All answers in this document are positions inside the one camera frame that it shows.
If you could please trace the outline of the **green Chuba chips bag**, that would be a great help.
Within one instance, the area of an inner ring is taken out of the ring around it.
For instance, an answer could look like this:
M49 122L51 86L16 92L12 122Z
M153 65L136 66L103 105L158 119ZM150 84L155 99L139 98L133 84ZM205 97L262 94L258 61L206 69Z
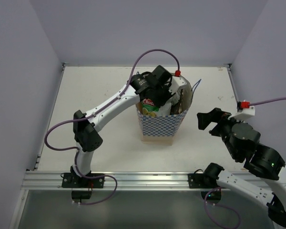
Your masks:
M151 99L143 99L141 102L142 105L142 114L151 116L151 117L157 117L160 115L159 113L159 107L155 106L153 101Z

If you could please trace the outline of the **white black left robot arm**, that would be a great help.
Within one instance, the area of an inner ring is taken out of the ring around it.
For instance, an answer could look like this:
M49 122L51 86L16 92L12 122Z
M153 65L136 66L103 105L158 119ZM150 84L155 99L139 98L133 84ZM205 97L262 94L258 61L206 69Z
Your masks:
M103 143L99 133L112 119L144 99L162 107L171 102L185 85L183 78L172 75L159 65L150 73L131 74L122 89L101 105L86 113L75 112L73 132L77 152L72 166L75 172L73 182L78 187L88 185L93 153Z

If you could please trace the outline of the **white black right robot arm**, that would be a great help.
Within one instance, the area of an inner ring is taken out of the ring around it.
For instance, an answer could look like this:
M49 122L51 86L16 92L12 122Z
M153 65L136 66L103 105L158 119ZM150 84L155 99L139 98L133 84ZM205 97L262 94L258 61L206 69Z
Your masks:
M270 189L255 186L215 163L204 170L203 183L207 187L228 188L255 201L273 222L286 228L286 163L275 149L261 144L261 134L245 122L254 115L254 107L243 108L236 114L214 108L197 114L198 128L205 130L210 123L215 123L210 135L220 137L232 159L243 163L249 173L263 180Z

